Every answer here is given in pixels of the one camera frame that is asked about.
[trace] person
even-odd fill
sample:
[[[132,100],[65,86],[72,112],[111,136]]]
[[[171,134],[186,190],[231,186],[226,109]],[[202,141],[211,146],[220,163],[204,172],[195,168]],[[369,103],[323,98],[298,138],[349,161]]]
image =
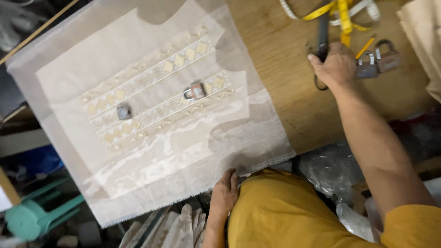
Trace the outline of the person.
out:
[[[330,44],[322,63],[310,54],[315,74],[332,91],[349,146],[377,204],[381,244],[346,230],[312,185],[287,172],[264,169],[238,190],[235,169],[213,188],[203,248],[434,248],[441,247],[441,209],[412,168],[386,121],[357,92],[348,48]]]

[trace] measuring tape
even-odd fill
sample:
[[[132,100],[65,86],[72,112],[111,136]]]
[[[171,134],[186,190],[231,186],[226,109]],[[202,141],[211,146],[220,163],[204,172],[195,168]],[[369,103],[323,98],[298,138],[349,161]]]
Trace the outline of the measuring tape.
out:
[[[362,0],[358,4],[356,4],[353,8],[348,10],[349,5],[352,4],[352,0],[334,0],[333,2],[313,11],[312,13],[306,15],[305,17],[298,18],[288,6],[285,0],[280,0],[280,4],[282,8],[285,10],[288,17],[291,19],[302,19],[302,20],[312,20],[317,18],[324,13],[330,11],[330,15],[339,15],[339,19],[330,21],[333,26],[341,26],[341,42],[345,44],[347,47],[351,44],[351,32],[353,29],[366,32],[370,30],[370,27],[361,26],[359,24],[355,24],[351,22],[351,17],[356,13],[360,12],[362,9],[366,8],[368,15],[374,20],[377,21],[380,18],[380,11],[378,6],[375,4],[374,0]]]

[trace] wooden table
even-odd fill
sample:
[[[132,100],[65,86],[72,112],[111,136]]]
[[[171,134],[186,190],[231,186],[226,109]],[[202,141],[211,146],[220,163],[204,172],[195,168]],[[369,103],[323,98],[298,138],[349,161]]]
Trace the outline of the wooden table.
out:
[[[289,141],[298,154],[344,138],[332,93],[314,86],[314,72],[305,44],[317,44],[318,20],[292,20],[278,0],[228,0],[228,6],[259,76],[268,89]],[[317,8],[321,0],[289,0],[298,16]],[[369,32],[354,31],[351,49],[357,53],[370,36],[391,40],[401,54],[397,70],[376,79],[358,81],[366,99],[386,119],[423,112],[435,101],[426,93],[428,78],[403,32],[398,1],[378,2],[381,19]],[[363,14],[353,20],[363,19]],[[338,41],[340,27],[330,27]]]

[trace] hand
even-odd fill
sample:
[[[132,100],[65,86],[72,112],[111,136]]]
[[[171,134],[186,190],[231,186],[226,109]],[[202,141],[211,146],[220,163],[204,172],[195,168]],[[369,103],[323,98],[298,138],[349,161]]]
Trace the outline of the hand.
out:
[[[329,53],[324,63],[310,54],[308,59],[314,67],[317,77],[331,90],[335,86],[352,84],[355,74],[355,59],[349,49],[340,42],[331,43]]]
[[[222,178],[214,185],[211,195],[210,215],[227,217],[239,196],[237,184],[239,177],[234,174],[235,168],[224,172]]]

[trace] yellow sleeve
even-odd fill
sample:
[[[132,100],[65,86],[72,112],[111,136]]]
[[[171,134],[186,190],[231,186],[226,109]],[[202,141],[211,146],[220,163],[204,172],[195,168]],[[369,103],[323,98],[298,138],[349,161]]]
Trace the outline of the yellow sleeve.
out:
[[[387,248],[441,247],[441,208],[397,207],[386,214],[381,242]]]

